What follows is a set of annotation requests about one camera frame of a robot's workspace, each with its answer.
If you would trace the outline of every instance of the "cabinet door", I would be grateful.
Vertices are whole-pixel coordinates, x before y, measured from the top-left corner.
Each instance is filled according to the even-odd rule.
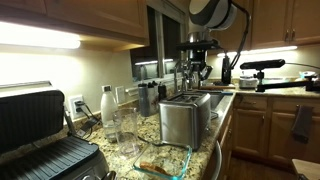
[[[290,14],[293,0],[255,0],[252,48],[283,46],[289,43]]]
[[[292,18],[292,44],[320,42],[320,1],[295,0]]]
[[[256,157],[266,155],[265,117],[264,111],[235,109],[233,151]]]
[[[228,123],[222,132],[222,139],[219,142],[222,153],[222,164],[218,179],[225,179],[228,177],[229,164],[232,152],[232,115],[228,117]]]
[[[0,4],[42,14],[46,13],[44,0],[0,0]]]
[[[145,0],[45,0],[49,17],[103,30],[148,38]]]
[[[291,128],[294,119],[294,114],[272,113],[269,158],[287,164],[292,159],[320,163],[320,117],[312,118],[308,144],[293,139]]]

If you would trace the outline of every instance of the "cabinet handle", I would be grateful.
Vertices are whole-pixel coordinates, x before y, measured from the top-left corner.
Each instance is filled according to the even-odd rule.
[[[296,38],[296,30],[292,29],[291,41],[294,41],[295,38]]]
[[[248,101],[244,101],[243,104],[250,104],[250,105],[253,105],[253,104],[257,104],[256,102],[248,102]]]
[[[289,29],[287,29],[287,31],[286,31],[286,35],[284,37],[284,41],[287,42],[288,38],[289,38]]]
[[[228,131],[228,138],[230,138],[231,135],[232,135],[232,129],[229,129],[229,131]]]

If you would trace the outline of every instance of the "drawer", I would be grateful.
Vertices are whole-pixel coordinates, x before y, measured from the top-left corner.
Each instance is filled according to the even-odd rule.
[[[265,110],[267,104],[267,97],[239,95],[236,96],[233,105],[241,109]]]
[[[313,115],[320,116],[320,99],[274,98],[272,110],[275,112],[295,114],[297,105],[312,106]]]

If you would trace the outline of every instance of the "cable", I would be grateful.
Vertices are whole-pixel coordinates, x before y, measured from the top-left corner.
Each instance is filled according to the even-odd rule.
[[[85,102],[83,102],[83,101],[77,101],[77,102],[75,102],[75,104],[78,106],[78,108],[81,109],[81,110],[79,109],[79,110],[80,110],[79,112],[83,112],[89,119],[90,119],[89,115],[86,114],[86,113],[83,111],[83,109],[81,108],[81,106],[85,106],[86,109],[89,111],[90,115],[91,115],[92,117],[94,117],[95,119],[99,120],[99,118],[97,118],[95,115],[93,115],[93,113],[91,112],[90,108],[88,107],[88,105],[87,105]]]
[[[240,42],[240,45],[239,45],[239,48],[238,48],[238,51],[237,51],[237,55],[233,58],[230,66],[228,68],[229,70],[234,69],[234,66],[237,64],[237,62],[238,62],[238,60],[240,58],[241,51],[243,49],[244,43],[245,43],[246,38],[247,38],[247,34],[249,32],[249,24],[250,24],[250,20],[251,20],[251,16],[250,16],[249,12],[246,9],[242,8],[240,5],[238,5],[235,2],[232,2],[232,4],[234,6],[236,6],[238,9],[240,9],[240,11],[242,11],[246,15],[246,27],[245,27],[245,30],[243,32],[243,36],[242,36],[242,39],[241,39],[241,42]]]
[[[77,101],[75,102],[77,108],[76,111],[77,112],[82,112],[83,114],[85,114],[88,118],[87,122],[85,124],[82,125],[82,127],[80,128],[80,130],[77,132],[77,135],[80,136],[83,139],[87,139],[91,136],[92,134],[92,127],[97,124],[99,122],[100,119],[98,119],[97,117],[95,117],[93,115],[93,113],[91,112],[90,108],[88,107],[88,105],[86,103],[84,103],[83,101]],[[91,117],[82,109],[82,106],[85,106],[87,108],[87,110],[90,112]],[[87,134],[88,130],[90,129],[90,133],[88,134],[87,137],[84,138],[84,136]]]
[[[307,66],[307,67],[312,67],[312,68],[320,69],[320,67],[311,66],[311,65],[308,65],[308,64],[300,64],[300,63],[286,63],[286,64],[299,65],[299,66]]]

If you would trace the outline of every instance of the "electric grill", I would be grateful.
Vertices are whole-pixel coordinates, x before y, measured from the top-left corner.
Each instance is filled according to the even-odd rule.
[[[64,94],[30,84],[0,86],[0,156],[59,133]],[[1,163],[0,179],[102,179],[108,172],[97,144],[74,135]]]

